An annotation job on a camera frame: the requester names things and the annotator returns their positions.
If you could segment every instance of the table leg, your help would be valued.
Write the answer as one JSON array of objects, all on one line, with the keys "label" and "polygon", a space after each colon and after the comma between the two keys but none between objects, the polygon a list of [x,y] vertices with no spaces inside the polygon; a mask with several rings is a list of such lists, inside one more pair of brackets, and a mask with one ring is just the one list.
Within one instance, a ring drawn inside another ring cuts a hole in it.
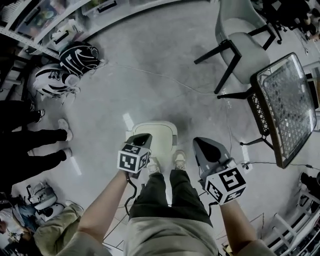
[{"label": "table leg", "polygon": [[249,146],[249,145],[253,145],[253,144],[257,144],[259,142],[264,142],[265,144],[267,144],[272,150],[274,150],[274,146],[272,144],[270,144],[269,141],[267,141],[265,138],[261,137],[261,138],[257,138],[251,142],[248,142],[248,143],[243,143],[243,142],[240,142],[240,145],[241,146]]},{"label": "table leg", "polygon": [[254,89],[250,87],[247,91],[245,92],[237,92],[237,93],[229,93],[229,94],[224,94],[224,95],[218,95],[218,99],[239,99],[239,100],[246,100],[250,96],[254,94]]}]

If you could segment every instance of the white shoe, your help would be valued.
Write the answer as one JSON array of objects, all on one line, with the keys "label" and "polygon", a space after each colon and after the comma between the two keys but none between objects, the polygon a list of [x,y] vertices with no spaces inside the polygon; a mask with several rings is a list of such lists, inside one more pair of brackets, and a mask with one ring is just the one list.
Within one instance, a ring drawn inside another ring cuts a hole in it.
[{"label": "white shoe", "polygon": [[38,110],[37,111],[39,113],[39,120],[35,121],[35,123],[39,123],[41,121],[41,119],[45,116],[46,112],[44,109]]},{"label": "white shoe", "polygon": [[155,173],[161,173],[160,171],[160,164],[156,157],[150,157],[149,163],[146,165],[149,175]]},{"label": "white shoe", "polygon": [[173,155],[173,164],[175,170],[186,170],[186,153],[182,150],[177,150]]},{"label": "white shoe", "polygon": [[69,147],[62,149],[62,151],[65,153],[66,159],[72,157],[72,151]]},{"label": "white shoe", "polygon": [[70,130],[68,122],[65,119],[61,118],[58,120],[58,124],[59,124],[59,129],[66,131],[66,140],[65,141],[66,142],[71,141],[74,137],[74,134]]}]

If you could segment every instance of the glass tabletop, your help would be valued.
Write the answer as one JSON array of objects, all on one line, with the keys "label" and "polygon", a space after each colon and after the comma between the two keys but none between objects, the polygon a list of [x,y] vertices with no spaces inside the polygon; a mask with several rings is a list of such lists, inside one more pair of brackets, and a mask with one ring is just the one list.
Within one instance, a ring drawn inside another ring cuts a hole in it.
[{"label": "glass tabletop", "polygon": [[259,101],[266,103],[274,124],[282,161],[292,158],[317,123],[310,87],[298,57],[291,53],[276,61],[257,74],[256,82],[262,92]]}]

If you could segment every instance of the floor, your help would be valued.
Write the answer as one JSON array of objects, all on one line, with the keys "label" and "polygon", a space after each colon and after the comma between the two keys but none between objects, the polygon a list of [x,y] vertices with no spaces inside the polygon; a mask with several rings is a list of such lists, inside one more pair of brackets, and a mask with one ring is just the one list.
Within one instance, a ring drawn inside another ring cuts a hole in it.
[{"label": "floor", "polygon": [[[125,19],[109,27],[89,42],[100,49],[109,65],[130,66],[178,80],[201,92],[212,92],[225,72],[226,65],[219,55],[195,65],[193,61],[217,46],[215,25],[218,1],[188,1],[170,4]],[[239,22],[230,24],[228,31],[238,30]],[[273,42],[267,53],[273,62],[296,52],[302,65],[319,59],[314,43],[309,43],[305,54],[302,43],[293,31],[281,32],[283,44]],[[257,36],[266,40],[265,34]],[[28,184],[47,180],[59,201],[72,200],[87,208],[113,178],[117,152],[125,140],[125,132],[133,124],[152,120],[174,123],[178,129],[178,148],[187,154],[187,173],[198,193],[198,167],[192,151],[194,137],[207,137],[232,146],[231,155],[237,163],[246,161],[275,162],[273,152],[264,143],[241,147],[239,142],[257,139],[260,134],[246,101],[219,100],[214,95],[201,95],[171,79],[129,69],[104,66],[87,74],[79,85],[76,98],[46,99],[39,104],[46,116],[32,130],[55,129],[57,120],[68,120],[74,139],[67,145],[43,146],[34,150],[46,155],[60,148],[71,147],[74,157],[57,168],[14,186],[14,193],[26,193]],[[231,77],[222,93],[244,91],[246,87]],[[295,164],[311,164],[319,168],[317,145],[320,133],[311,135]],[[162,166],[168,181],[170,166]],[[254,164],[246,175],[247,190],[238,200],[259,236],[266,238],[275,213],[287,214],[295,205],[299,174],[303,166],[289,166],[283,170],[275,164]],[[146,174],[138,183],[144,183]],[[119,209],[108,231],[105,242],[123,248],[128,217],[123,208],[131,196],[130,186],[121,199]],[[201,200],[208,208],[213,200],[206,194]],[[211,221],[218,243],[227,239],[221,213],[213,206]]]}]

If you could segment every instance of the black pants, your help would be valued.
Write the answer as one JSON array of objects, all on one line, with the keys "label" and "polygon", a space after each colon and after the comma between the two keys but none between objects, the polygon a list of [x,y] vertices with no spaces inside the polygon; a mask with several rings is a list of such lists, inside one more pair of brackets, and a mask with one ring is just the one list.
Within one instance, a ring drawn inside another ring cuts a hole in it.
[{"label": "black pants", "polygon": [[[301,182],[306,185],[307,189],[309,190],[310,194],[320,200],[320,185],[317,182],[317,179],[303,173],[301,176]],[[319,207],[319,204],[313,202],[311,204],[311,212],[314,213]]]},{"label": "black pants", "polygon": [[208,223],[212,226],[207,211],[200,201],[196,189],[184,170],[172,170],[172,205],[166,199],[166,183],[161,173],[149,176],[149,181],[142,188],[140,195],[130,209],[129,218],[163,217],[181,218]]},{"label": "black pants", "polygon": [[62,150],[45,156],[29,156],[27,153],[34,148],[66,139],[67,132],[63,129],[0,134],[1,175],[7,189],[11,192],[12,185],[50,170],[66,160]]},{"label": "black pants", "polygon": [[0,132],[11,132],[20,126],[37,122],[40,114],[30,111],[30,107],[30,102],[0,100]]}]

